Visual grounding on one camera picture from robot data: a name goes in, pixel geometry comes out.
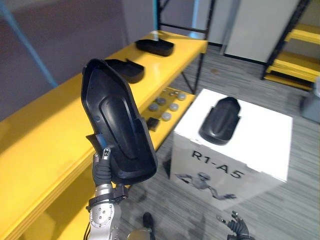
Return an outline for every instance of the robotic hand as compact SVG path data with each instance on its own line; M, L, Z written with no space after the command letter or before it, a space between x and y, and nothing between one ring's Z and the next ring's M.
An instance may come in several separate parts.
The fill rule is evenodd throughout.
M245 224L245 221L239 217L238 213L236 211L232 211L231 216L235 219L235 221L231 220L227 222L222 216L216 216L216 219L225 224L236 234L236 236L228 235L227 240L255 240L252 236L249 236L248 227Z
M113 188L110 168L111 149L105 148L102 158L95 154L92 163L92 176L95 197L89 200L86 209L90 213L90 233L84 239L119 240L119 221L121 209L118 203L128 197L128 189L124 185Z

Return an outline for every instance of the white box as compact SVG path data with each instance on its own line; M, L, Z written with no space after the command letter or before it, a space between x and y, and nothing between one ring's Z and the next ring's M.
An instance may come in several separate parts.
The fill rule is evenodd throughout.
M207 89L198 95L174 129L170 171L172 181L220 210L287 181L293 121L238 100L240 120L231 140L222 146L210 143L199 129L211 107L225 97ZM236 198L219 199L227 194Z

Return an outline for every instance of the yellow table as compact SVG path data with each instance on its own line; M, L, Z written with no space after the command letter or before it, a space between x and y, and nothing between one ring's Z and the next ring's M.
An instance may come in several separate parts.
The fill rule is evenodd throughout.
M273 64L267 68L266 72L268 74L266 74L264 78L267 80L304 90L310 90L311 83L314 83L316 77L320 75L320 60L301 54L283 51L279 53ZM273 72L293 76L305 81L278 76L273 74Z
M130 84L140 112L207 47L204 40L159 35L175 44L172 55L131 44L110 56L145 67L144 78ZM0 240L18 239L91 163L94 150L85 136L93 131L80 100L81 78L74 76L0 122Z
M146 109L141 114L145 119L149 117L160 119L156 131L150 131L151 140L155 149L160 146L175 123L181 118L195 98L195 95L185 92L186 99L180 101L176 95L169 95L169 93L177 91L176 89L167 87L165 90L166 91L160 94L160 97L166 98L166 104L160 106L158 111L149 111ZM179 105L178 111L169 110L171 103ZM164 112L171 113L171 120L161 120L161 115ZM88 205L88 200L93 197L94 190L95 186L92 181L91 166L89 166L45 212L31 224L19 240L82 239L89 221L89 213L86 210L86 206Z

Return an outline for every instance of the black cable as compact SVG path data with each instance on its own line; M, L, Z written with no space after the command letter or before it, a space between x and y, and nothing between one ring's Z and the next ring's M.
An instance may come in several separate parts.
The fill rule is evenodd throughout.
M162 12L162 11L165 9L165 7L166 7L167 4L169 3L169 1L170 1L170 0L166 0L166 1L164 2L163 6L160 8L160 12Z
M182 74L182 77L183 77L183 79L184 79L185 83L186 83L186 84L187 84L187 86L189 87L190 91L193 93L193 92L194 92L194 90L193 90L193 88L191 87L191 85L190 85L190 83L189 83L189 81L188 81L188 79L187 79L187 77L186 77L185 73L182 71L182 72L181 72L181 74Z
M86 235L85 240L88 240L90 232L91 232L91 227L89 228L89 231L88 231L88 233L87 233L87 235Z
M84 235L83 235L83 240L87 240L88 237L87 237L87 231L89 229L89 226L90 226L90 222L88 222L88 225L86 226L86 229L85 229L85 232L84 232Z

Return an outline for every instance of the gray round knob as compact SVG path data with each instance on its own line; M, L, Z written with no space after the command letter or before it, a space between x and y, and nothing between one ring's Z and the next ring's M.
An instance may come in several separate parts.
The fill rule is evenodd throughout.
M163 121L169 121L171 119L171 113L169 112L164 112L161 116Z
M156 99L156 103L161 105L161 106L166 104L166 102L167 102L167 100L165 98L163 98L163 97L159 97L159 98Z
M178 94L177 97L178 97L178 100L183 101L183 100L186 99L186 96L187 96L187 95L185 95L184 93L181 92L181 93Z
M176 104L176 103L171 103L170 106L169 106L169 109L170 109L172 112L177 111L178 108L179 108L179 105Z
M159 108L158 104L156 103L152 103L151 105L149 105L148 109L151 111L151 112L155 112L157 111Z

